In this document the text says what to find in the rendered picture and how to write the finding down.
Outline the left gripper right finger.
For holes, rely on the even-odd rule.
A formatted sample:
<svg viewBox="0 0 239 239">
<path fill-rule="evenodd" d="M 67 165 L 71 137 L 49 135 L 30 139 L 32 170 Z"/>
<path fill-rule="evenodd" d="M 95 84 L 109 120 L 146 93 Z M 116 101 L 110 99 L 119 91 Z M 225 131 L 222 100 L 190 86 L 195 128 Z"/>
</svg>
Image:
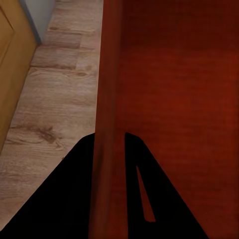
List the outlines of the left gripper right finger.
<svg viewBox="0 0 239 239">
<path fill-rule="evenodd" d="M 138 166 L 156 222 L 144 219 Z M 125 134 L 128 239 L 209 239 L 144 141 Z"/>
</svg>

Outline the storage box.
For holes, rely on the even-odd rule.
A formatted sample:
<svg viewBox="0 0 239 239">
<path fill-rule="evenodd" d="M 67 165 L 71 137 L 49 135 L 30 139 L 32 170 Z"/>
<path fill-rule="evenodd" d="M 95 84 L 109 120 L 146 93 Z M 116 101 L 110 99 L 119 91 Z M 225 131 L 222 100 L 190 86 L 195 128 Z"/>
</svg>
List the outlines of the storage box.
<svg viewBox="0 0 239 239">
<path fill-rule="evenodd" d="M 88 239 L 128 239 L 126 133 L 209 239 L 239 239 L 239 0 L 104 0 Z"/>
</svg>

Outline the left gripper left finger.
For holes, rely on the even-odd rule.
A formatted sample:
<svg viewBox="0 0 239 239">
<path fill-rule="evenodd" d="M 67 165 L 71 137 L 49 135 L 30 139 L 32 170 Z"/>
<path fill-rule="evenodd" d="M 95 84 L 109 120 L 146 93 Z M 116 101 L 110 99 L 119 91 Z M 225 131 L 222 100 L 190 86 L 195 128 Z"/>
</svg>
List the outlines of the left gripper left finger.
<svg viewBox="0 0 239 239">
<path fill-rule="evenodd" d="M 88 239 L 94 141 L 95 133 L 74 146 L 0 239 Z"/>
</svg>

